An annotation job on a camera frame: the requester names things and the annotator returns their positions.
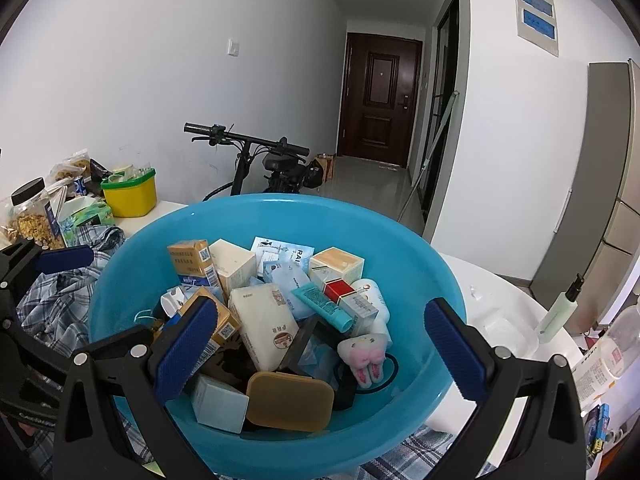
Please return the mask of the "tan soap bar case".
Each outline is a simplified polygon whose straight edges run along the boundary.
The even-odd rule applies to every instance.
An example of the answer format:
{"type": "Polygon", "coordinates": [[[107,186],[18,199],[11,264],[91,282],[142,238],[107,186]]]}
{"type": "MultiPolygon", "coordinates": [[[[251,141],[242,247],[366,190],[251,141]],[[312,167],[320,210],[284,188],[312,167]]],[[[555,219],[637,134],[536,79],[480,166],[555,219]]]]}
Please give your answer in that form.
{"type": "Polygon", "coordinates": [[[317,432],[329,425],[334,390],[307,376],[258,372],[247,383],[246,418],[256,426],[317,432]]]}

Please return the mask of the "white plush toy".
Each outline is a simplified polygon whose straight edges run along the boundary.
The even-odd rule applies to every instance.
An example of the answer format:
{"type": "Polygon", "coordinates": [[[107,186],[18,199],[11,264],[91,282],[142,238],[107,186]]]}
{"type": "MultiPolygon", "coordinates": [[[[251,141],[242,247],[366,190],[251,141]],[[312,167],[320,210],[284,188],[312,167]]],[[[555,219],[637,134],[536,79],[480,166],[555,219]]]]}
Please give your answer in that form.
{"type": "Polygon", "coordinates": [[[365,334],[341,341],[337,354],[349,367],[360,389],[370,389],[384,378],[388,337],[384,334],[365,334]]]}

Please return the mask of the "black lid jar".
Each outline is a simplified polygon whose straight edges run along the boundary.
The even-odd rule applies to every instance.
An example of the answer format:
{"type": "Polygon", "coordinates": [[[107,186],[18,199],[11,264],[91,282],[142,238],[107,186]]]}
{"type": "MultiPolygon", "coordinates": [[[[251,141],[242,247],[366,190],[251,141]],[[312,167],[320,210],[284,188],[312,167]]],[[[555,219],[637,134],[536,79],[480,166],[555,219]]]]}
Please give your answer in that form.
{"type": "Polygon", "coordinates": [[[48,198],[44,179],[38,177],[23,184],[11,194],[13,207],[23,209],[42,209],[43,203],[48,198]]]}

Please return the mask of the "green floral tissue box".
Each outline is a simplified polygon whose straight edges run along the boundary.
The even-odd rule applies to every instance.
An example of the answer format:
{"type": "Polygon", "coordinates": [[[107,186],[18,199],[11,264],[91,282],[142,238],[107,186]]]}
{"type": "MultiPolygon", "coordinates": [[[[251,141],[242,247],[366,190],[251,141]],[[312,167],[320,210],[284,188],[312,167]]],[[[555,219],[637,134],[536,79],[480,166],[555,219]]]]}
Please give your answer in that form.
{"type": "Polygon", "coordinates": [[[66,202],[58,213],[58,226],[66,247],[93,245],[115,220],[111,207],[89,196],[66,202]]]}

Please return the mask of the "blue plastic basin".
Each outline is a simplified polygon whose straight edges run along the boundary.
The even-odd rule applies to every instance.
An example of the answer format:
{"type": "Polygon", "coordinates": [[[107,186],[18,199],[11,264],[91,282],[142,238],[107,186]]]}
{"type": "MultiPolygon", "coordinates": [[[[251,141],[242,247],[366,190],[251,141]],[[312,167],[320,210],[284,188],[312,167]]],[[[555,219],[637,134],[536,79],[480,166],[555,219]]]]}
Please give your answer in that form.
{"type": "Polygon", "coordinates": [[[395,363],[385,389],[360,394],[335,414],[322,434],[259,430],[226,434],[200,425],[190,399],[169,403],[170,414],[201,459],[217,474],[240,479],[314,479],[373,460],[413,434],[452,380],[424,328],[435,298],[458,313],[465,305],[454,274],[427,242],[394,220],[338,200],[297,194],[245,194],[182,208],[128,238],[102,271],[91,301],[89,333],[100,340],[130,327],[177,281],[167,248],[179,240],[256,237],[317,249],[337,247],[363,258],[390,309],[395,363]]]}

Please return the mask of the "pale teal small box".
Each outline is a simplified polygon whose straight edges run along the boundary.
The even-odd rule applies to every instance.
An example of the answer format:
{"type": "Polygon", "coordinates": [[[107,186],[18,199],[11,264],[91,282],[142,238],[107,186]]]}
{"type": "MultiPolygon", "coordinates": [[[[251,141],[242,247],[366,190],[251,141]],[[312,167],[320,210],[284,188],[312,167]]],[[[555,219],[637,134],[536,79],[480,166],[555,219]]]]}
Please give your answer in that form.
{"type": "Polygon", "coordinates": [[[241,391],[198,374],[191,402],[199,424],[229,434],[242,432],[250,398],[241,391]]]}

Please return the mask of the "gold cigarette box upright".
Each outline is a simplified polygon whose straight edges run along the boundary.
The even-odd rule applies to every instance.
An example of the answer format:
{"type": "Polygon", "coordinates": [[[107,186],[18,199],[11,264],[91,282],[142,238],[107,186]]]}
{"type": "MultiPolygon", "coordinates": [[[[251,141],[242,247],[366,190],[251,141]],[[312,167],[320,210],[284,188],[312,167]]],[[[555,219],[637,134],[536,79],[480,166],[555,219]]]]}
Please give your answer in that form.
{"type": "Polygon", "coordinates": [[[220,287],[207,240],[183,240],[168,245],[167,251],[181,284],[220,287]]]}

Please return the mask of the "yellow tub green rim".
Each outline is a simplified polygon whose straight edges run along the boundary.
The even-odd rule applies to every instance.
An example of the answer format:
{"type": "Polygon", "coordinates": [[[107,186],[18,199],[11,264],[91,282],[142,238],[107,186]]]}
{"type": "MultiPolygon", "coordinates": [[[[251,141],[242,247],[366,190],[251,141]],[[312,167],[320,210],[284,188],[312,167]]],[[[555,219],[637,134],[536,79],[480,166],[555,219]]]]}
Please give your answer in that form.
{"type": "Polygon", "coordinates": [[[116,218],[140,218],[157,203],[156,171],[152,167],[130,167],[101,182],[104,200],[116,218]]]}

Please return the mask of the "white tissue pack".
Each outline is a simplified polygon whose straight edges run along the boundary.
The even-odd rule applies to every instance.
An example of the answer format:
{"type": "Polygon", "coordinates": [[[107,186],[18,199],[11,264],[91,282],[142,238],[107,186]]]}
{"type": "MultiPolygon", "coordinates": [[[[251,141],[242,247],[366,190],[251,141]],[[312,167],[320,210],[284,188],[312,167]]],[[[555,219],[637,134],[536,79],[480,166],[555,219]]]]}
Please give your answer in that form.
{"type": "Polygon", "coordinates": [[[233,289],[229,309],[241,323],[242,341],[256,370],[276,370],[298,332],[279,287],[262,284],[233,289]]]}

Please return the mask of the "cream white box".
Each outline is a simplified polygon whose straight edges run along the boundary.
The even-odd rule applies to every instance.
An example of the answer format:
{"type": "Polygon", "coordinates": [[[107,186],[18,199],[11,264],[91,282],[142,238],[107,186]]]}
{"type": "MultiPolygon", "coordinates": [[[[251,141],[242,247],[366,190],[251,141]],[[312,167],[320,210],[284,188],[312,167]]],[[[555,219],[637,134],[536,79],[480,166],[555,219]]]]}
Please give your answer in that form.
{"type": "Polygon", "coordinates": [[[254,252],[220,238],[208,246],[224,296],[232,290],[245,287],[257,276],[257,260],[254,252]]]}

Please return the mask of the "green pump bottle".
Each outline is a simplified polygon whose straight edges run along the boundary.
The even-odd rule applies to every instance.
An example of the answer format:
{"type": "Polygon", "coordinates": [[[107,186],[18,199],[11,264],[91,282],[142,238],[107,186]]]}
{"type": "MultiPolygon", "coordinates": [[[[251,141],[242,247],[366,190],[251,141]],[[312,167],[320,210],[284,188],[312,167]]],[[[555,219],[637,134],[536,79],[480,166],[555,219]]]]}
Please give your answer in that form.
{"type": "Polygon", "coordinates": [[[560,292],[551,308],[538,323],[536,335],[540,344],[548,344],[559,333],[578,307],[577,298],[582,291],[584,277],[576,275],[574,282],[565,292],[560,292]]]}

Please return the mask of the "light blue RA packet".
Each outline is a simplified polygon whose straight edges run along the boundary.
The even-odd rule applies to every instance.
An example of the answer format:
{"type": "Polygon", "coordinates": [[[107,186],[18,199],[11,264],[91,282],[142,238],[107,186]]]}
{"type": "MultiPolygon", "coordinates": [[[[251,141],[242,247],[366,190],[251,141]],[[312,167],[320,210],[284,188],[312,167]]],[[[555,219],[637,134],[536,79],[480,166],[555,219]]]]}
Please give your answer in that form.
{"type": "Polygon", "coordinates": [[[276,261],[296,263],[307,272],[310,259],[314,255],[313,247],[260,236],[254,238],[250,251],[256,256],[258,278],[262,278],[266,263],[276,261]]]}

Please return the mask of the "white box red label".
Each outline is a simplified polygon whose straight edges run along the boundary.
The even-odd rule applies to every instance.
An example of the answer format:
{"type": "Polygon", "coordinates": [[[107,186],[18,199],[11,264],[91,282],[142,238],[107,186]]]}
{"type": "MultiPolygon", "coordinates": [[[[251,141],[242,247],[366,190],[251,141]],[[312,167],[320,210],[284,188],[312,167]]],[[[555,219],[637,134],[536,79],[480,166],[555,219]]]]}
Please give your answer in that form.
{"type": "Polygon", "coordinates": [[[370,332],[373,322],[378,316],[378,309],[360,292],[356,292],[352,286],[340,278],[326,282],[323,285],[323,292],[329,300],[335,302],[354,320],[350,332],[352,336],[360,336],[370,332]]]}

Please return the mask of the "dark brown door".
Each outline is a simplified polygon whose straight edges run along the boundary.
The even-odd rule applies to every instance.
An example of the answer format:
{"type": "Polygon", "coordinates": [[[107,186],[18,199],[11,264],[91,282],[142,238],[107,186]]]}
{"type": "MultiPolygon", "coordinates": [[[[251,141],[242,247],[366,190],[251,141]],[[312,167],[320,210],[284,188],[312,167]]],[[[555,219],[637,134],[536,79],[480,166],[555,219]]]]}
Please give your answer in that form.
{"type": "Polygon", "coordinates": [[[419,40],[347,35],[337,154],[407,166],[422,50],[419,40]]]}

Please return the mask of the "wall panel blue screens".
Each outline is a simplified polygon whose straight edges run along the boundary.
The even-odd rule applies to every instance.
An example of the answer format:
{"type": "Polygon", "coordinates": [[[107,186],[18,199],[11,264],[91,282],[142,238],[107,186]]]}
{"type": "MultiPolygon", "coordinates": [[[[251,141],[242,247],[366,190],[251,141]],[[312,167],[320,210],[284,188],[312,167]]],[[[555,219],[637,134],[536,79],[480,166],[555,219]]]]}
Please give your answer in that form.
{"type": "Polygon", "coordinates": [[[558,20],[553,0],[515,0],[518,36],[556,58],[559,56],[558,20]]]}

